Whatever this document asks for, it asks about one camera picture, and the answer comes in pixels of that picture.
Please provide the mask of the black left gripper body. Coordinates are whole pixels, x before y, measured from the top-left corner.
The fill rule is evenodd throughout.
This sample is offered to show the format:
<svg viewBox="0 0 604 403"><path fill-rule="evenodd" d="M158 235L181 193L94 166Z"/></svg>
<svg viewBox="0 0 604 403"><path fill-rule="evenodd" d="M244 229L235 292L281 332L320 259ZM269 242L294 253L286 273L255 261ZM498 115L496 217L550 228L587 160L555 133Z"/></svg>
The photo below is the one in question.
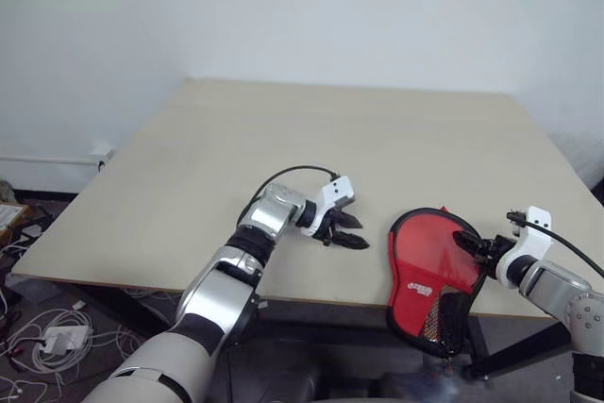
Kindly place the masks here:
<svg viewBox="0 0 604 403"><path fill-rule="evenodd" d="M348 247L347 239L340 231L341 227L347 226L347 214L341 209L331 209L324 217L324 221L327 222L327 227L322 240L323 245L330 246L334 243L338 246Z"/></svg>

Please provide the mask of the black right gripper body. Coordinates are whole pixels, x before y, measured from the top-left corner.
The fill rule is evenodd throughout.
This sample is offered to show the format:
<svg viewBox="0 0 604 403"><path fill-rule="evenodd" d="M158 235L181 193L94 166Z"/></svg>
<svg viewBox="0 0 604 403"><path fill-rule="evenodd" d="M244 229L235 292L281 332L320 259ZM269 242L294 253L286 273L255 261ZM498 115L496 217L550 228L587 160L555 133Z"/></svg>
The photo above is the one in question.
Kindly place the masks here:
<svg viewBox="0 0 604 403"><path fill-rule="evenodd" d="M501 258L512 249L512 240L496 235L494 239L482 239L478 242L475 262L488 277L496 276L496 267Z"/></svg>

